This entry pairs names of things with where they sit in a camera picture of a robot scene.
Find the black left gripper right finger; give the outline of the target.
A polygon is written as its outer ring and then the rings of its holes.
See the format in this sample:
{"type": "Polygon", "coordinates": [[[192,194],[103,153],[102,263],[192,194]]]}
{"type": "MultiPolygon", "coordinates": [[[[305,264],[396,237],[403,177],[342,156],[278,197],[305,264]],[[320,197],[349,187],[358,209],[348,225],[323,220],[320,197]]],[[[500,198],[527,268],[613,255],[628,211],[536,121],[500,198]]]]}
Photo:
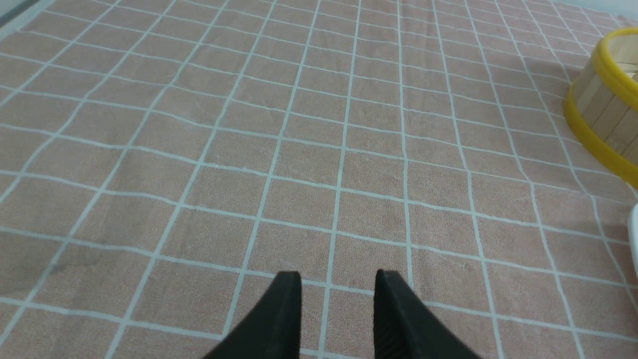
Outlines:
{"type": "Polygon", "coordinates": [[[378,270],[374,283],[376,359],[478,359],[397,271],[378,270]]]}

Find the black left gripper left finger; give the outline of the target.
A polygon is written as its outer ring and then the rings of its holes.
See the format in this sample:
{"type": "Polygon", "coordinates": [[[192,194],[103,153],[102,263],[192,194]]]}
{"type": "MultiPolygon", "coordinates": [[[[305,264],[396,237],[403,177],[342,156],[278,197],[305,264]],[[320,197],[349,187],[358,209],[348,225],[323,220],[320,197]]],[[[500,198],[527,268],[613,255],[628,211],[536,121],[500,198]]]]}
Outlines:
{"type": "Polygon", "coordinates": [[[228,336],[205,359],[298,359],[301,347],[302,280],[280,271],[228,336]]]}

